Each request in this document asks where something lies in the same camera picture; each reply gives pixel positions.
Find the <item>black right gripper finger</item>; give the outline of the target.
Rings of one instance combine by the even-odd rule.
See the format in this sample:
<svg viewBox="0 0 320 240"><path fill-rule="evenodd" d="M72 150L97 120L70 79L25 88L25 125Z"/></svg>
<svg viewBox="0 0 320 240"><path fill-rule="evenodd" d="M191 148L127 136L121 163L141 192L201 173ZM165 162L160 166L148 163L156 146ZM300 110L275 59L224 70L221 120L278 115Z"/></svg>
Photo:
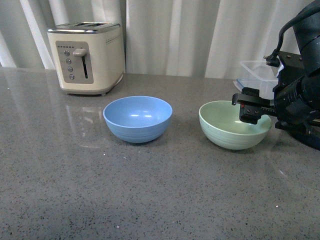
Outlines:
<svg viewBox="0 0 320 240"><path fill-rule="evenodd" d="M260 90L244 87L241 93L232 96L232 105L240 104L239 119L256 125L263 115L275 116L275 107L270 99L260 97Z"/></svg>

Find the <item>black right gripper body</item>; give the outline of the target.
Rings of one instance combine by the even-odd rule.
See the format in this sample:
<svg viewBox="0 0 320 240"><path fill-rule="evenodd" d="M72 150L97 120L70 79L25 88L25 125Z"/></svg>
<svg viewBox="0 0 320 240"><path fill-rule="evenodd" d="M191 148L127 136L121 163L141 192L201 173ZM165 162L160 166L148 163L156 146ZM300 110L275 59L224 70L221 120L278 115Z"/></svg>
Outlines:
<svg viewBox="0 0 320 240"><path fill-rule="evenodd" d="M308 74L300 55L281 51L283 69L274 91L277 129L308 133L320 130L320 66Z"/></svg>

